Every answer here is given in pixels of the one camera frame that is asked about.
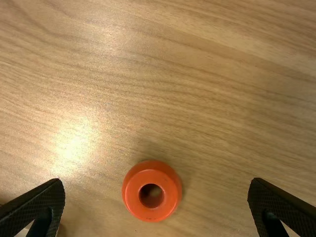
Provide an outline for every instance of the center hole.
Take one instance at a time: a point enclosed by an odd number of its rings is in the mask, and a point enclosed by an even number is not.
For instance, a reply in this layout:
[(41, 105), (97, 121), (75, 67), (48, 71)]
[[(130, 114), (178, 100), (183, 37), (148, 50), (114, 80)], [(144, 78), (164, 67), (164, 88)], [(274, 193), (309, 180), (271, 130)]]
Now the center hole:
[(139, 199), (148, 208), (156, 208), (163, 201), (163, 191), (156, 184), (146, 184), (139, 192)]

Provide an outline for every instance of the wood grain surface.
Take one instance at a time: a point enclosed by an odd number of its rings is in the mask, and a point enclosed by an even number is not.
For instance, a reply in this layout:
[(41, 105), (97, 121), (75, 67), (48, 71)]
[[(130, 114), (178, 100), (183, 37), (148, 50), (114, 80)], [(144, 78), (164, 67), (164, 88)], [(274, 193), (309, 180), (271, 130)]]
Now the wood grain surface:
[[(159, 159), (160, 223), (121, 185)], [(1, 0), (0, 202), (66, 189), (60, 236), (253, 237), (250, 181), (316, 205), (314, 0)]]

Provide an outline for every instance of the wooden table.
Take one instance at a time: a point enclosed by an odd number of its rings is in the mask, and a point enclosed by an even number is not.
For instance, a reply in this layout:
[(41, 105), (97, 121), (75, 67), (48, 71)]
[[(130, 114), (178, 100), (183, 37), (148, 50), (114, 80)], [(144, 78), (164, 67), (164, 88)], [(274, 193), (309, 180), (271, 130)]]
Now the wooden table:
[[(159, 159), (160, 223), (121, 185)], [(0, 202), (66, 189), (61, 236), (247, 237), (262, 177), (316, 205), (314, 0), (0, 1)]]

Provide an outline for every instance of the orange ring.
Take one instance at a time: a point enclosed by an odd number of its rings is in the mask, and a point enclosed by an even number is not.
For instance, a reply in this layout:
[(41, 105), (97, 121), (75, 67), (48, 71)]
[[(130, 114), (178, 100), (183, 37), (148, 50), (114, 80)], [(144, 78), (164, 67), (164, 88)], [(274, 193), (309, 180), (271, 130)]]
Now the orange ring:
[[(157, 196), (148, 193), (152, 186), (161, 189)], [(135, 217), (158, 222), (166, 219), (177, 208), (182, 198), (182, 185), (179, 176), (169, 165), (149, 160), (138, 163), (126, 174), (122, 197), (127, 209)]]

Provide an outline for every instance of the orange rubber washer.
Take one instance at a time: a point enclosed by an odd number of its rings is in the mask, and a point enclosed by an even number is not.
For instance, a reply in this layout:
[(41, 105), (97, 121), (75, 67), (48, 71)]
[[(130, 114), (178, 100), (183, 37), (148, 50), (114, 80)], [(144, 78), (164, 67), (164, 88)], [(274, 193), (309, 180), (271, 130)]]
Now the orange rubber washer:
[(162, 221), (181, 201), (181, 180), (169, 165), (157, 160), (144, 161), (125, 176), (122, 197), (135, 217), (148, 222)]

